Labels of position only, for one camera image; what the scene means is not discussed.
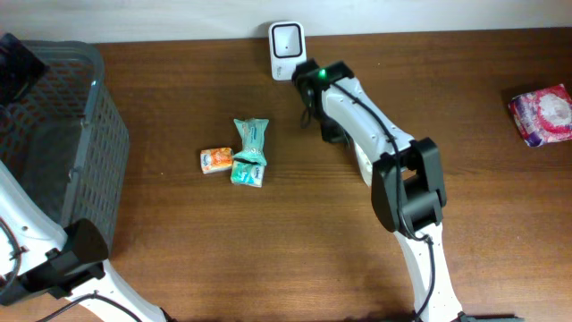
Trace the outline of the green wet wipes pack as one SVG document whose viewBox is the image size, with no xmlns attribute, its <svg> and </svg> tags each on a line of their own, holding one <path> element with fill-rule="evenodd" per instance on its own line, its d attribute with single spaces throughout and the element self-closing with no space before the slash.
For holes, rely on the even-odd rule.
<svg viewBox="0 0 572 322">
<path fill-rule="evenodd" d="M 249 163 L 266 166 L 264 154 L 265 130 L 269 124 L 267 119 L 251 118 L 245 121 L 234 119 L 242 141 L 242 150 L 234 156 Z"/>
</svg>

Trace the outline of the small green tissue packet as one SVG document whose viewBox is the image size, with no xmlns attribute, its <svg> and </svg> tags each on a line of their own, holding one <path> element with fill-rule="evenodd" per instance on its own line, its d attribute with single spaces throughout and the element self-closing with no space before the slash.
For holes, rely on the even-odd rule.
<svg viewBox="0 0 572 322">
<path fill-rule="evenodd" d="M 263 165 L 243 163 L 235 160 L 231 169 L 231 182 L 236 185 L 247 185 L 261 188 L 265 175 Z"/>
</svg>

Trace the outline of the orange tissue packet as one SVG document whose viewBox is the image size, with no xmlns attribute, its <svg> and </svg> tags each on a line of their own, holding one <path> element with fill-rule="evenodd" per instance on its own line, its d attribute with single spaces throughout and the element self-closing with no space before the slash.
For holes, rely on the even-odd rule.
<svg viewBox="0 0 572 322">
<path fill-rule="evenodd" d="M 210 148 L 200 151 L 200 166 L 204 174 L 217 173 L 232 168 L 231 148 Z"/>
</svg>

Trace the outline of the red purple tissue pack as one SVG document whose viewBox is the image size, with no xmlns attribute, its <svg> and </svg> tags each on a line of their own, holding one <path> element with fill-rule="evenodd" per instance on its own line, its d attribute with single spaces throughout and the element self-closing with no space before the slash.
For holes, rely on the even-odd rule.
<svg viewBox="0 0 572 322">
<path fill-rule="evenodd" d="M 571 96 L 563 84 L 516 96 L 508 108 L 528 147 L 571 140 Z"/>
</svg>

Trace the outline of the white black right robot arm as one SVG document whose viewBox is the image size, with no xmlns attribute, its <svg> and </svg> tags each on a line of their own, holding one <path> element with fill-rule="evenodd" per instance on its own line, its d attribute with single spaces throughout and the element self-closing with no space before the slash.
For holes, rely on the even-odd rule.
<svg viewBox="0 0 572 322">
<path fill-rule="evenodd" d="M 441 155 L 429 138 L 414 139 L 368 97 L 343 62 L 298 64 L 291 81 L 323 139 L 347 136 L 372 165 L 371 201 L 382 226 L 397 239 L 413 286 L 415 321 L 454 321 L 457 299 L 442 245 L 447 203 Z"/>
</svg>

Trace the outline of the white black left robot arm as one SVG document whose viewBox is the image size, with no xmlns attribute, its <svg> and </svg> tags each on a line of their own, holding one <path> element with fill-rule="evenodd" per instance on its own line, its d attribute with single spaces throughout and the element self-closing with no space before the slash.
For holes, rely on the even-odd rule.
<svg viewBox="0 0 572 322">
<path fill-rule="evenodd" d="M 104 78 L 86 43 L 1 38 L 1 303 L 165 321 L 109 259 L 130 138 Z"/>
</svg>

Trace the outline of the white barcode scanner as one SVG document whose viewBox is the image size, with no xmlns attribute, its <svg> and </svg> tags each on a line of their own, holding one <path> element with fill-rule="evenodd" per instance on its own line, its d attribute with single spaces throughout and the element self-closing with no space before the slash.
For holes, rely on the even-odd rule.
<svg viewBox="0 0 572 322">
<path fill-rule="evenodd" d="M 275 81 L 290 81 L 298 64 L 307 60 L 305 31 L 296 21 L 278 21 L 268 28 L 271 72 Z"/>
</svg>

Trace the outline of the grey plastic basket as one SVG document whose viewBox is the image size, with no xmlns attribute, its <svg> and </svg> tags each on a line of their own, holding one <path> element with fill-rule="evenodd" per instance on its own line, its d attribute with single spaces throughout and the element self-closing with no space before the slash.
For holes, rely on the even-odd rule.
<svg viewBox="0 0 572 322">
<path fill-rule="evenodd" d="M 114 240 L 130 149 L 103 57 L 78 41 L 25 42 L 47 73 L 1 122 L 1 160 L 56 224 L 90 220 Z"/>
</svg>

